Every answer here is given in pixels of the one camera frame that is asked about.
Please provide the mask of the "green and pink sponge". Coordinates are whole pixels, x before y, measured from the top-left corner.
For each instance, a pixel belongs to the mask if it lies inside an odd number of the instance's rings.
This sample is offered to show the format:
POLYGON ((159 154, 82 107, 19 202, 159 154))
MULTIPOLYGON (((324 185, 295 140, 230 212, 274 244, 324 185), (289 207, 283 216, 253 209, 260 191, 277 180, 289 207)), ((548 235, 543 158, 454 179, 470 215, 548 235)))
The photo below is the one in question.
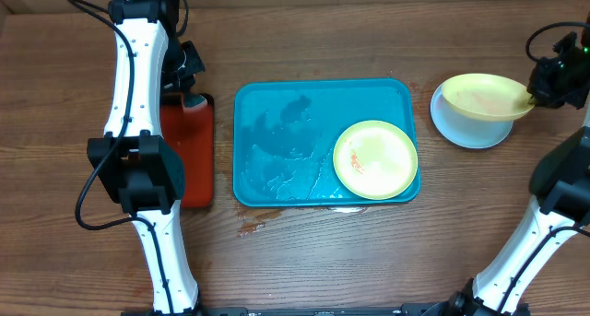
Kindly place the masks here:
POLYGON ((183 95, 184 111, 200 111, 208 105, 207 97, 201 94, 185 93, 183 95))

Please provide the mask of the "yellow plate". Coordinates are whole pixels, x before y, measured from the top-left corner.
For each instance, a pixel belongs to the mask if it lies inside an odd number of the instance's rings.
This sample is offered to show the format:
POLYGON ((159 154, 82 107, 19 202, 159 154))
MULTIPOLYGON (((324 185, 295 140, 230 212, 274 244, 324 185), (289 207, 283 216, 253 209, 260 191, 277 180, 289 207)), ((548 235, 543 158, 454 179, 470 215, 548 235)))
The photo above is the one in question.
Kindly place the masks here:
POLYGON ((378 120, 351 125, 337 139, 333 165, 340 182, 369 200, 403 193, 418 175, 418 152, 399 127, 378 120))
POLYGON ((486 122, 514 121, 534 108, 523 84, 491 74, 453 76, 442 83, 442 95, 454 111, 486 122))

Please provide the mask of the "light blue plate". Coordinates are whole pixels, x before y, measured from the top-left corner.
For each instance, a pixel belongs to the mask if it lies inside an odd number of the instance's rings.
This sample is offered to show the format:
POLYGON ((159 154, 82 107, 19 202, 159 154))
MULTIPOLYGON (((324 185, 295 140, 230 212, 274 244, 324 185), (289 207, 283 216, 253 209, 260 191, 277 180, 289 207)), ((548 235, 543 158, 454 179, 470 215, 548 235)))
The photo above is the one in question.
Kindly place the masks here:
POLYGON ((454 111, 443 97, 439 85, 431 98, 431 119, 436 129, 451 143, 470 149, 485 149, 500 144, 511 132, 513 122, 485 122, 454 111))

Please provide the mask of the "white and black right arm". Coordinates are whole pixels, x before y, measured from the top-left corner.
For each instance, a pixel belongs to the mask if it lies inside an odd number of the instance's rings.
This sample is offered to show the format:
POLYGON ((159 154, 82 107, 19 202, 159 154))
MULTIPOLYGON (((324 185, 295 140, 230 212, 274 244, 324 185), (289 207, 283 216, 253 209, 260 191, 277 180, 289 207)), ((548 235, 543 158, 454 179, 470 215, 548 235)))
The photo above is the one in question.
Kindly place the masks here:
MULTIPOLYGON (((525 94, 535 107, 582 109, 589 95, 589 25, 553 46, 554 56, 535 58, 525 94)), ((513 235, 492 263, 430 315, 526 315, 519 300, 552 254, 570 237, 589 233, 589 124, 537 164, 531 199, 513 235)))

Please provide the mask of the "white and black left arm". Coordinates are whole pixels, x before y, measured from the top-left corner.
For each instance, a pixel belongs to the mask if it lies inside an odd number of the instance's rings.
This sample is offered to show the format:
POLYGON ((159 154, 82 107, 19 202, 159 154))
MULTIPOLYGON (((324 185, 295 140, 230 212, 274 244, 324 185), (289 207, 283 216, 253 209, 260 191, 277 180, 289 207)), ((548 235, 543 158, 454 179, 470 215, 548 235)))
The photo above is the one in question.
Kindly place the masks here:
POLYGON ((103 20, 115 33, 113 99, 103 135, 87 156, 112 201, 143 245, 153 286, 153 315, 199 314, 199 289, 188 265, 180 225, 186 179, 181 158, 163 136, 163 98, 190 94, 205 66, 182 42, 185 0, 112 0, 103 20))

